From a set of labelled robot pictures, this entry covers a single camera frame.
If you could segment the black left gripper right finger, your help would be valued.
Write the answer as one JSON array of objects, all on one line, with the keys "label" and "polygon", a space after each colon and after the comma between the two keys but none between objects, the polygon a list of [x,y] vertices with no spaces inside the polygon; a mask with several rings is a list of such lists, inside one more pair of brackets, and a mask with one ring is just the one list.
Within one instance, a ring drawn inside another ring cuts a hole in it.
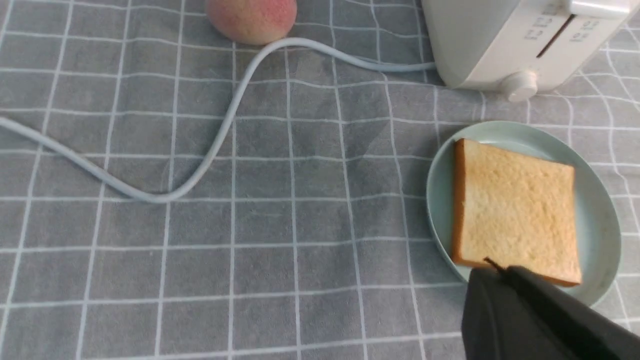
[{"label": "black left gripper right finger", "polygon": [[639,337],[521,266],[506,269],[506,283],[545,330],[576,360],[637,360]]}]

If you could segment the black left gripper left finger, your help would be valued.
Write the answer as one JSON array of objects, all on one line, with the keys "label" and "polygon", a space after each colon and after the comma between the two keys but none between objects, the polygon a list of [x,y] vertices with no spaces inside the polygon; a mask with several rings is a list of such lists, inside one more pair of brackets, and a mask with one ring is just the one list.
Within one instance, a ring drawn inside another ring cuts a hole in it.
[{"label": "black left gripper left finger", "polygon": [[496,269],[470,272],[461,321],[467,360],[569,360],[570,351]]}]

